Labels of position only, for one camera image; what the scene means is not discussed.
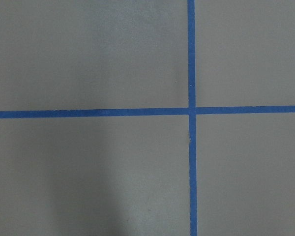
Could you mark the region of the horizontal blue tape line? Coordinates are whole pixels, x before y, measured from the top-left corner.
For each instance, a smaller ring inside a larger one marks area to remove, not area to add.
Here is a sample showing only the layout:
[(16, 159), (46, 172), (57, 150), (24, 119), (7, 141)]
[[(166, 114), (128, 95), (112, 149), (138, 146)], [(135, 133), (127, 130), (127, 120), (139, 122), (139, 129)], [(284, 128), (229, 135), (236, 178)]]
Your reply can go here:
[(0, 111), (0, 119), (175, 116), (175, 115), (216, 115), (216, 114), (268, 114), (268, 113), (295, 113), (295, 105), (196, 107), (196, 108), (136, 108), (136, 109), (133, 108), (133, 109)]

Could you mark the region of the vertical blue tape line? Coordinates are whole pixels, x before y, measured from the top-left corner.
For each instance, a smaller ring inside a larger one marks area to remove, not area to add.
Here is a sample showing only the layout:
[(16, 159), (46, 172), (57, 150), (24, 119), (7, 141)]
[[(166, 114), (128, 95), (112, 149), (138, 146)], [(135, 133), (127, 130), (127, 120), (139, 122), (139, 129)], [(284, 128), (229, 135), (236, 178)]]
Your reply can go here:
[(196, 67), (195, 67), (195, 2), (187, 1), (188, 23), (188, 128), (190, 235), (198, 233), (197, 220), (197, 158), (196, 158)]

